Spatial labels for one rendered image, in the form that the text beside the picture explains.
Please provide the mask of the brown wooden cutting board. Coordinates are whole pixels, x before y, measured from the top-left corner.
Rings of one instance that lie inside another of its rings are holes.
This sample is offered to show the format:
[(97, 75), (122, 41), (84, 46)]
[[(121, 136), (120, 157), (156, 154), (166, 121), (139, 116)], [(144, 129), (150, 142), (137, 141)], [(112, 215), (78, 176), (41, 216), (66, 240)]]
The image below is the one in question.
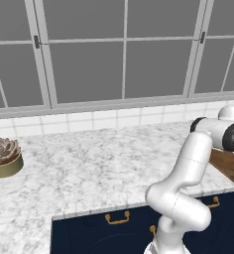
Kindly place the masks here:
[(209, 163), (234, 183), (234, 154), (232, 152), (213, 149)]

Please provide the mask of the grey framed window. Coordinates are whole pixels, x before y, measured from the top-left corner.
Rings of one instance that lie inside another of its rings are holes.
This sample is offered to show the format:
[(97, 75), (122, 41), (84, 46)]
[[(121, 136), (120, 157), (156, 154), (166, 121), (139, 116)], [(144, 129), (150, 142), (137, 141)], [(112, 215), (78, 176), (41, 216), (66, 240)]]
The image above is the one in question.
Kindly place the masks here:
[(0, 0), (0, 118), (228, 99), (234, 0)]

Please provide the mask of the navy drawer front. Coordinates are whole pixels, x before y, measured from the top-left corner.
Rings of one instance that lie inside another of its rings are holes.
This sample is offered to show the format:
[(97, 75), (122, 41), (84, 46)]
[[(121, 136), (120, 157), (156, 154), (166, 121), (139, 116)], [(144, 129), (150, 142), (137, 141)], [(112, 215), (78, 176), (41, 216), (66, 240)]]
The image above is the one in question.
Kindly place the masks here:
[[(106, 213), (130, 220), (109, 225)], [(148, 205), (52, 221), (50, 254), (144, 254), (153, 240), (150, 226), (158, 226), (160, 215)]]
[(197, 234), (196, 250), (192, 254), (219, 254), (229, 230), (234, 222), (234, 191), (202, 197), (206, 204), (213, 204), (213, 198), (219, 197), (220, 205), (210, 208), (211, 222), (202, 232)]

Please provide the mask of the succulent in olive pot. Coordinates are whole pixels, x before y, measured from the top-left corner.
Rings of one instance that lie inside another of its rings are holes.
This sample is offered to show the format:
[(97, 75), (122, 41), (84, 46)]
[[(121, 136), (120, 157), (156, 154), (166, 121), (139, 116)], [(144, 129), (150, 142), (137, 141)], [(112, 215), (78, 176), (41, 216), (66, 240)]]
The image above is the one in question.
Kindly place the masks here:
[(17, 140), (0, 138), (0, 178), (19, 173), (24, 166), (21, 147)]

